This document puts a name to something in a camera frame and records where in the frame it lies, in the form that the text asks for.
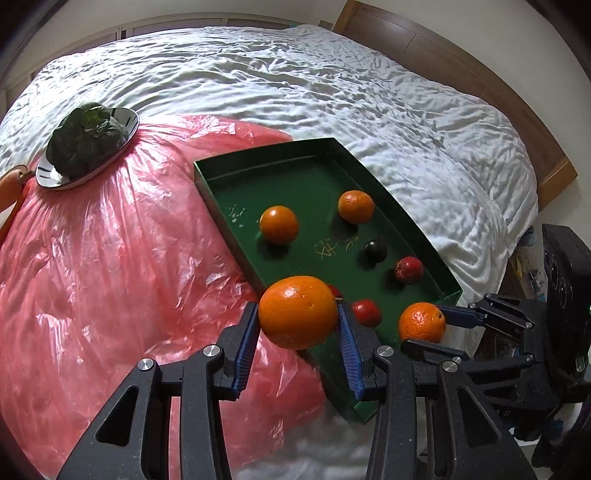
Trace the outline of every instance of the red plastic bag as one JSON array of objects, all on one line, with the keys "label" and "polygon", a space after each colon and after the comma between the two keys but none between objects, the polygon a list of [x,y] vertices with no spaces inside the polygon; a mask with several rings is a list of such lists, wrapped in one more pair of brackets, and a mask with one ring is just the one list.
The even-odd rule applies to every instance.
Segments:
[{"label": "red plastic bag", "polygon": [[[0,411],[43,474],[57,475],[139,359],[185,359],[239,320],[255,296],[191,162],[289,140],[213,116],[151,119],[96,179],[29,193],[0,249]],[[230,464],[280,447],[323,403],[317,373],[261,335],[248,388],[222,403]],[[176,421],[173,408],[173,478]]]}]

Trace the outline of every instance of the leafy greens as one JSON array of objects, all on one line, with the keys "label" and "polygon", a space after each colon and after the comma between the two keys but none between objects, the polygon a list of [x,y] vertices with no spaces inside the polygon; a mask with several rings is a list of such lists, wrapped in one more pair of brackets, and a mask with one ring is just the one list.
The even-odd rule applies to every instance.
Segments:
[{"label": "leafy greens", "polygon": [[123,126],[103,105],[80,105],[53,131],[47,159],[70,180],[83,177],[102,165],[127,140]]}]

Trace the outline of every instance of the green cardboard tray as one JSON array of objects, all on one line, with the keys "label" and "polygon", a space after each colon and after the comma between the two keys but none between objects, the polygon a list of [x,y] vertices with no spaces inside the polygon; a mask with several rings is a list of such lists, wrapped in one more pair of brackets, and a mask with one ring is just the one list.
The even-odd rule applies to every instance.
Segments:
[{"label": "green cardboard tray", "polygon": [[[262,295],[276,281],[312,275],[337,287],[345,300],[372,299],[382,311],[380,340],[398,346],[398,318],[417,301],[454,305],[462,289],[427,237],[383,185],[334,138],[252,148],[195,162],[195,185],[246,279]],[[337,201],[363,190],[376,204],[372,220],[358,228],[342,221]],[[270,206],[285,205],[300,232],[288,247],[262,238],[258,221]],[[363,246],[383,236],[388,258],[370,266]],[[401,286],[392,277],[407,255],[425,267],[422,280]],[[336,335],[303,353],[318,367],[324,390],[349,420],[366,422],[373,403],[357,402],[349,390]]]}]

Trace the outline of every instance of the wooden headboard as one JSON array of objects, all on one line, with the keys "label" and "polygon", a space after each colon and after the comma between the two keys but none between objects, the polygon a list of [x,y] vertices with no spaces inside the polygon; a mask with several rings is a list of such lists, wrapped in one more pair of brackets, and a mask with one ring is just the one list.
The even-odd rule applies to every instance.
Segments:
[{"label": "wooden headboard", "polygon": [[333,31],[426,79],[480,97],[503,112],[534,166],[540,210],[577,177],[556,139],[527,103],[492,70],[449,40],[400,15],[355,0],[347,1]]}]

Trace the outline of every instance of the silver bolt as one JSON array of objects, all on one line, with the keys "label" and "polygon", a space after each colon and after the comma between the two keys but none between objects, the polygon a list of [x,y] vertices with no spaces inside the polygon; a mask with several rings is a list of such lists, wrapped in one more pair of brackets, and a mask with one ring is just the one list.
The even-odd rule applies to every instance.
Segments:
[{"label": "silver bolt", "polygon": [[207,345],[204,349],[203,349],[203,355],[205,356],[216,356],[219,354],[220,352],[220,347],[218,347],[217,345]]},{"label": "silver bolt", "polygon": [[452,362],[451,360],[445,360],[442,367],[446,372],[450,372],[451,374],[457,372],[457,363]]},{"label": "silver bolt", "polygon": [[394,354],[394,349],[388,345],[380,345],[376,351],[379,356],[393,356]]},{"label": "silver bolt", "polygon": [[150,368],[152,368],[153,366],[154,366],[154,360],[152,360],[151,358],[142,358],[138,362],[138,368],[142,372],[150,370]]},{"label": "silver bolt", "polygon": [[574,365],[578,373],[584,372],[587,368],[587,365],[585,365],[585,358],[583,356],[578,356],[574,361]]}]

